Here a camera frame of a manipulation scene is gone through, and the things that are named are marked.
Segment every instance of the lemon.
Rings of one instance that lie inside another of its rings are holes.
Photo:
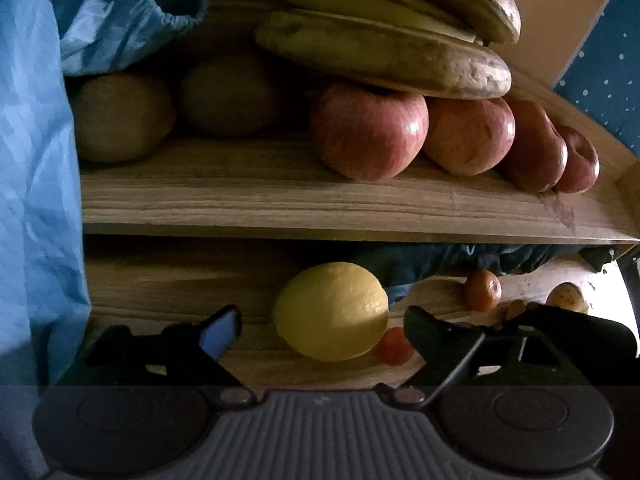
[[[318,361],[366,354],[385,333],[388,299],[378,279],[355,264],[330,263],[300,272],[273,311],[278,334]]]

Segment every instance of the tomato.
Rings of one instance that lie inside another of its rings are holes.
[[[407,363],[414,352],[414,347],[404,336],[404,330],[401,326],[387,330],[375,349],[380,360],[389,366],[401,366]]]

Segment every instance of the wooden shelf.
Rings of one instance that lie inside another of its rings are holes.
[[[398,177],[349,181],[324,167],[305,134],[175,138],[133,164],[82,170],[90,234],[632,244],[640,226],[616,187],[636,158],[552,91],[515,75],[534,99],[596,145],[602,174],[582,195],[526,194],[494,172],[451,176],[420,154]]]
[[[87,340],[113,324],[135,334],[158,333],[170,323],[196,322],[223,305],[242,312],[242,336],[223,365],[241,381],[272,388],[370,388],[393,386],[423,364],[381,365],[365,355],[343,363],[319,363],[296,354],[278,337],[271,309],[280,289],[303,269],[312,242],[150,237],[89,237],[86,271],[93,303]],[[638,335],[631,302],[616,263],[593,272],[581,258],[552,261],[531,274],[504,276],[503,303],[488,314],[463,305],[463,277],[435,276],[414,286],[391,311],[400,326],[405,309],[416,304],[450,321],[494,324],[512,300],[544,302],[559,283],[573,282],[591,305],[590,314],[629,326]]]

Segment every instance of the orange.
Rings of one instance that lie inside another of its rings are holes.
[[[497,276],[488,270],[474,270],[465,282],[465,303],[474,312],[494,309],[502,297]]]

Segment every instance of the blue polka dot fabric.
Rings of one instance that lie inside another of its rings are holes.
[[[640,155],[640,0],[610,0],[555,88]]]

